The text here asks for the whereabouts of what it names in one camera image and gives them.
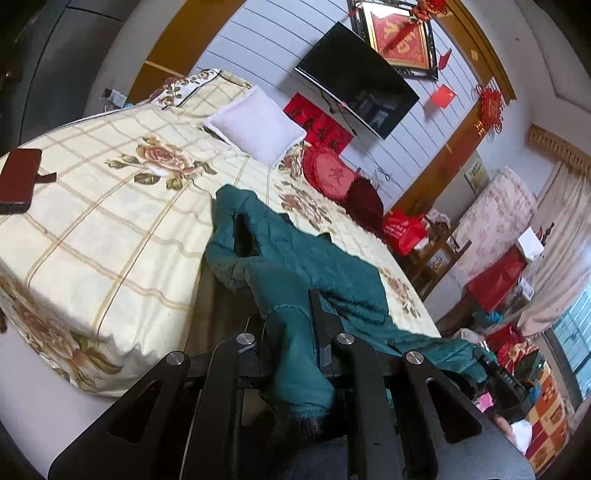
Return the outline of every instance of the tv screen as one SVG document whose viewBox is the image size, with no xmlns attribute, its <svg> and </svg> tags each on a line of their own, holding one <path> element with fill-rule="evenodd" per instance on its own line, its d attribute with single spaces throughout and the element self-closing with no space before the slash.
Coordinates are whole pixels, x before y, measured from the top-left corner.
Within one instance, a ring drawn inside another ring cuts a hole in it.
<svg viewBox="0 0 591 480">
<path fill-rule="evenodd" d="M 295 70 L 386 139 L 418 102 L 411 86 L 341 23 L 312 47 Z"/>
</svg>

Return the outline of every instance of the wallet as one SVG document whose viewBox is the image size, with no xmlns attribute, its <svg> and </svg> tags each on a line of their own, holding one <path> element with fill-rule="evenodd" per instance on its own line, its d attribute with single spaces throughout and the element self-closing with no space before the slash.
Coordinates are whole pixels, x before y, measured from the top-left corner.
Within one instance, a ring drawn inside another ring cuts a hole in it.
<svg viewBox="0 0 591 480">
<path fill-rule="evenodd" d="M 39 175 L 41 150 L 17 148 L 8 155 L 0 173 L 0 215 L 25 213 L 31 207 L 36 183 L 52 183 L 55 173 Z"/>
</svg>

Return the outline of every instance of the tissue box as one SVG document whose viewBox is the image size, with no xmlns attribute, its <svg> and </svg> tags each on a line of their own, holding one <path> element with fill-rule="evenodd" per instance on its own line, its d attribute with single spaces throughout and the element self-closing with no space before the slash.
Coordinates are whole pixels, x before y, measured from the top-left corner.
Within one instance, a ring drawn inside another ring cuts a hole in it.
<svg viewBox="0 0 591 480">
<path fill-rule="evenodd" d="M 527 260 L 527 263 L 532 263 L 544 251 L 544 246 L 541 244 L 540 240 L 538 240 L 538 237 L 536 237 L 531 227 L 523 232 L 523 234 L 517 239 L 516 245 Z"/>
</svg>

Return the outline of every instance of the metal bolt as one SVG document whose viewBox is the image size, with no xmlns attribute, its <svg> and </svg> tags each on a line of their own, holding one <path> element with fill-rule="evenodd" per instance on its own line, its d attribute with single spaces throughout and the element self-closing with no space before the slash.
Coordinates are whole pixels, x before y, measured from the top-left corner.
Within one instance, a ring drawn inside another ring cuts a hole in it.
<svg viewBox="0 0 591 480">
<path fill-rule="evenodd" d="M 409 352 L 407 353 L 407 360 L 413 365 L 420 365 L 425 361 L 425 357 L 421 352 Z"/>
<path fill-rule="evenodd" d="M 351 345 L 355 341 L 355 337 L 350 333 L 340 333 L 336 336 L 336 341 L 341 345 Z"/>
<path fill-rule="evenodd" d="M 255 341 L 255 336 L 251 333 L 241 333 L 236 337 L 236 341 L 240 343 L 240 345 L 250 345 Z"/>
<path fill-rule="evenodd" d="M 180 365 L 184 362 L 184 353 L 182 352 L 171 352 L 166 356 L 166 361 L 170 365 Z"/>
</svg>

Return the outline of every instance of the floral bedsheet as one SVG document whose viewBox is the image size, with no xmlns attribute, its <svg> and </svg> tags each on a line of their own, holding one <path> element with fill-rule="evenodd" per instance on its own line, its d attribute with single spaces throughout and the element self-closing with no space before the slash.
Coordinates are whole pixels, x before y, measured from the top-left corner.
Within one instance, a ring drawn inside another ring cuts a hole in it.
<svg viewBox="0 0 591 480">
<path fill-rule="evenodd" d="M 267 168 L 203 130 L 202 119 L 251 86 L 204 70 L 151 103 L 85 119 L 23 145 L 43 151 L 31 209 L 0 216 L 0 309 L 77 387 L 121 395 L 183 349 L 196 310 L 212 199 L 253 190 L 295 226 L 377 266 L 395 323 L 438 336 L 386 246 L 303 178 L 294 147 Z M 0 158 L 0 168 L 5 158 Z"/>
</svg>

